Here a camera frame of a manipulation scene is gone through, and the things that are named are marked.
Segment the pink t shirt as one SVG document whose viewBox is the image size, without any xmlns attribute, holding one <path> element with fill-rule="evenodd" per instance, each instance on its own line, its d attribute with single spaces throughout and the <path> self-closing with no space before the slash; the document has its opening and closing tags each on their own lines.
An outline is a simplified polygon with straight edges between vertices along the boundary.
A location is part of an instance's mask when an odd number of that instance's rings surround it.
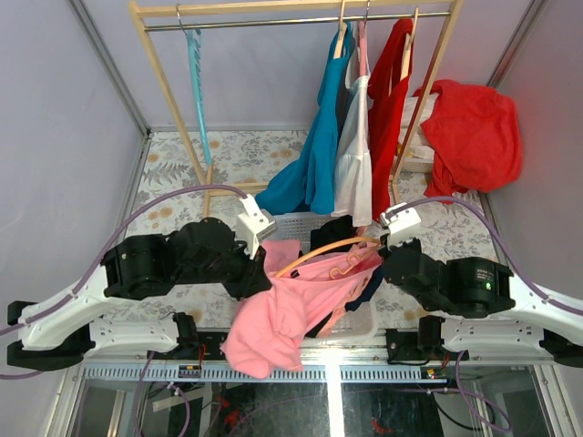
<svg viewBox="0 0 583 437">
<path fill-rule="evenodd" d="M 274 275 L 300 257 L 298 240 L 272 240 L 266 250 L 265 272 L 271 288 L 244 300 L 221 349 L 232 369 L 265 378 L 275 369 L 302 369 L 300 346 L 305 334 L 342 299 L 348 287 L 329 279 L 339 264 L 337 248 L 302 263 L 280 278 Z"/>
</svg>

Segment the orange hanger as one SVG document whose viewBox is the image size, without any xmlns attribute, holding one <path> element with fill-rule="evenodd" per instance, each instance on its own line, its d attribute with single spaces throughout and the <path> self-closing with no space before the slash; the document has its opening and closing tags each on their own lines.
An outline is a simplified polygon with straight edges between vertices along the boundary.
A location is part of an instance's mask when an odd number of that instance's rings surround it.
<svg viewBox="0 0 583 437">
<path fill-rule="evenodd" d="M 349 239 L 342 239 L 342 240 L 334 241 L 334 242 L 332 242 L 330 244 L 327 244 L 327 245 L 324 245 L 324 246 L 322 246 L 320 248 L 317 248 L 315 250 L 312 250 L 312 251 L 308 252 L 305 255 L 302 255 L 301 257 L 299 257 L 298 259 L 296 259 L 291 264 L 289 264 L 286 267 L 280 269 L 274 275 L 274 277 L 275 278 L 280 278 L 285 273 L 287 273 L 288 271 L 291 271 L 291 270 L 299 267 L 302 263 L 306 262 L 309 259 L 312 259 L 312 258 L 314 258 L 316 256 L 322 255 L 324 252 L 328 252 L 330 250 L 337 249 L 337 248 L 343 247 L 343 246 L 353 246 L 356 243 L 370 243 L 374 247 L 378 247 L 380 245 L 380 240 L 379 239 L 375 239 L 375 238 L 371 238 L 371 237 L 359 236 L 359 237 L 352 237 L 352 238 L 349 238 Z"/>
</svg>

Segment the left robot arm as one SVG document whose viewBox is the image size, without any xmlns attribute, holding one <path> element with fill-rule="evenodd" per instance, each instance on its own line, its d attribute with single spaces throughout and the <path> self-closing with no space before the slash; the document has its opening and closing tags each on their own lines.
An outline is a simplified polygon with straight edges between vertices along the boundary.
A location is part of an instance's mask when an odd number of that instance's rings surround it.
<svg viewBox="0 0 583 437">
<path fill-rule="evenodd" d="M 266 251 L 247 244 L 217 218 L 191 222 L 168 235 L 129 237 L 110 249 L 86 281 L 43 302 L 16 300 L 7 322 L 19 329 L 6 363 L 31 371 L 60 371 L 93 356 L 148 355 L 196 360 L 204 344 L 185 312 L 147 322 L 106 320 L 131 301 L 164 297 L 177 285 L 220 284 L 235 300 L 271 287 Z"/>
</svg>

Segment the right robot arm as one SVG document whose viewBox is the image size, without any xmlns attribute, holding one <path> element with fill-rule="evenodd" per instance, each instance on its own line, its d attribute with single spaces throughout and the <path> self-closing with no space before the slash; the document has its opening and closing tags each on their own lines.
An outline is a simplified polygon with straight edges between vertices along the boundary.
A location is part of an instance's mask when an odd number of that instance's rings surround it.
<svg viewBox="0 0 583 437">
<path fill-rule="evenodd" d="M 386 244 L 379 254 L 385 281 L 426 312 L 414 343 L 422 357 L 541 357 L 582 366 L 581 300 L 528 283 L 489 259 L 432 259 L 418 239 Z"/>
</svg>

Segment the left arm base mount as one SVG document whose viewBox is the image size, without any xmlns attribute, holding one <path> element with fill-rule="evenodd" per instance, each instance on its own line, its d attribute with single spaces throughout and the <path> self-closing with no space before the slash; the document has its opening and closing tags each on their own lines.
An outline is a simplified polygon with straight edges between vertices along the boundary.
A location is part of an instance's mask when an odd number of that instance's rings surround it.
<svg viewBox="0 0 583 437">
<path fill-rule="evenodd" d="M 199 352 L 200 360 L 206 361 L 225 361 L 225 354 L 221 347 L 227 339 L 227 333 L 224 331 L 203 331 L 199 333 Z"/>
</svg>

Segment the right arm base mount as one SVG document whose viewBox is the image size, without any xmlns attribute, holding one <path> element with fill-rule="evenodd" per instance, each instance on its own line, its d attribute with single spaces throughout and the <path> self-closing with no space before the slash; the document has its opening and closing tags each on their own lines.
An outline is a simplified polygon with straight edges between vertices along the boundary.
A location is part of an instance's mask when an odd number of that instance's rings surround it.
<svg viewBox="0 0 583 437">
<path fill-rule="evenodd" d="M 425 365 L 430 359 L 417 347 L 417 332 L 387 329 L 385 331 L 387 363 L 394 365 Z"/>
</svg>

